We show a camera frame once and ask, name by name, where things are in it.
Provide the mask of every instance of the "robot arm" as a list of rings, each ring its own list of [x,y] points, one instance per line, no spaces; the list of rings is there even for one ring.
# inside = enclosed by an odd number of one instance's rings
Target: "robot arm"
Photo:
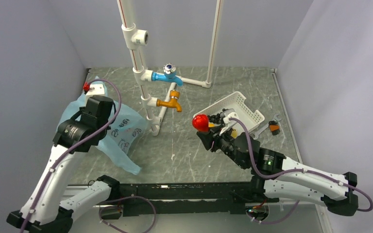
[[[73,172],[89,148],[96,146],[106,136],[108,128],[76,147],[65,157],[64,154],[77,142],[101,129],[108,122],[112,106],[113,100],[108,97],[91,96],[84,108],[59,125],[53,139],[51,155],[38,185],[25,205],[19,211],[9,214],[8,223],[31,233],[66,233],[73,221],[94,205],[117,198],[119,182],[102,176],[88,189],[61,201]]]
[[[300,164],[281,153],[261,148],[260,142],[251,138],[252,148],[248,147],[245,133],[237,138],[231,136],[230,120],[219,126],[211,127],[208,132],[197,132],[205,149],[215,152],[221,150],[242,169],[252,169],[251,195],[254,199],[290,198],[305,200],[326,206],[332,213],[352,216],[358,209],[358,197],[346,186],[306,171],[324,174],[335,180],[356,186],[356,174],[347,172],[343,175],[332,174]],[[251,164],[249,150],[252,150],[256,167],[262,175],[273,175],[291,169],[302,169],[303,172],[288,172],[275,179],[266,180],[257,175]]]

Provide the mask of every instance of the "gray marble floor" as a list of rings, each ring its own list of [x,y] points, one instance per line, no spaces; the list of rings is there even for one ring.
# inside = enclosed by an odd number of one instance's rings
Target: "gray marble floor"
[[[174,183],[174,182],[232,182],[249,181],[249,170],[242,170],[222,152],[211,153],[204,149],[191,125],[192,116],[215,101],[240,91],[254,111],[258,109],[265,121],[274,114],[281,114],[281,133],[272,136],[264,131],[259,141],[269,148],[297,160],[294,143],[285,119],[270,69],[267,67],[215,67],[210,89],[192,84],[177,87],[181,95],[182,112],[168,109],[158,136],[145,133],[135,140],[128,156],[140,167],[141,172],[133,175],[116,167],[111,160],[96,148],[92,148],[74,173],[71,184],[87,184],[106,174],[121,183]],[[185,78],[203,81],[207,67],[178,67],[178,74]],[[93,68],[88,80],[95,76],[112,81],[122,95],[122,103],[141,115],[145,115],[140,102],[140,91],[136,86],[131,68]],[[148,85],[152,96],[165,98],[169,83],[153,82]],[[117,95],[109,91],[109,97]]]

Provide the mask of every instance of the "yellow object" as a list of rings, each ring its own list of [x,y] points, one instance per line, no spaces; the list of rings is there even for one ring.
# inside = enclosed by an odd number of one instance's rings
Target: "yellow object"
[[[231,132],[231,137],[233,137],[233,138],[237,138],[237,131],[236,130],[232,130],[232,132]]]
[[[178,103],[179,99],[179,91],[172,90],[170,91],[170,100],[168,102],[162,101],[162,100],[157,100],[156,101],[156,106],[163,106],[167,108],[176,108],[177,112],[182,112],[182,107]]]

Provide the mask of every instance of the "red ball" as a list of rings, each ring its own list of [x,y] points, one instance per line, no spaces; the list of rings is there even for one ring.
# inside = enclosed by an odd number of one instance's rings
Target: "red ball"
[[[205,114],[196,115],[192,119],[192,125],[198,131],[201,131],[201,132],[208,132],[209,131],[209,119]]]

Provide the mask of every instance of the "blue faucet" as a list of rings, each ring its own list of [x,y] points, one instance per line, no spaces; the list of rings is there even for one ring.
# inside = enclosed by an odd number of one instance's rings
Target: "blue faucet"
[[[152,81],[164,81],[167,83],[176,83],[178,86],[182,86],[181,78],[176,76],[175,66],[172,64],[166,64],[164,66],[164,74],[158,74],[156,72],[152,73]]]

